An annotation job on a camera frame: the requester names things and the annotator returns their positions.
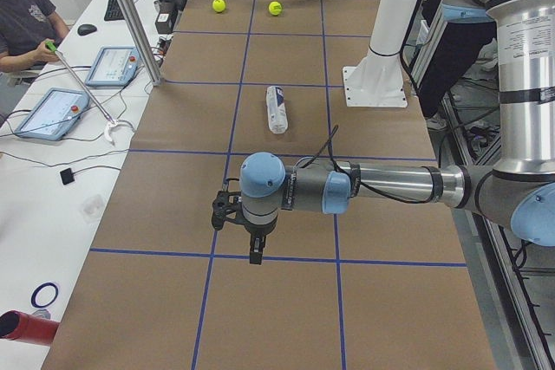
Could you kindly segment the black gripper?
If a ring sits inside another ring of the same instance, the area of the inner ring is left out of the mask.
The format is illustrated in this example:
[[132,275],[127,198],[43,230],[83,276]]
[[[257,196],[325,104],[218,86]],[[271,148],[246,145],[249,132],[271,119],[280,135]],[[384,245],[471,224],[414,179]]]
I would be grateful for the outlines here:
[[250,264],[261,264],[266,237],[272,233],[277,225],[278,218],[275,217],[268,224],[253,224],[248,222],[245,226],[251,235],[249,262]]

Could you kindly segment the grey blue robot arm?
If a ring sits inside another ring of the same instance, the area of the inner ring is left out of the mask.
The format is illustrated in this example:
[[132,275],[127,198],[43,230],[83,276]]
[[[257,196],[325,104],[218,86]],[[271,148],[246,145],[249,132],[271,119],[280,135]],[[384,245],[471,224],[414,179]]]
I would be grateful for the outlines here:
[[356,196],[441,202],[542,246],[554,243],[554,0],[441,0],[445,20],[497,28],[501,155],[492,166],[377,166],[247,157],[233,202],[261,263],[280,210],[344,213]]

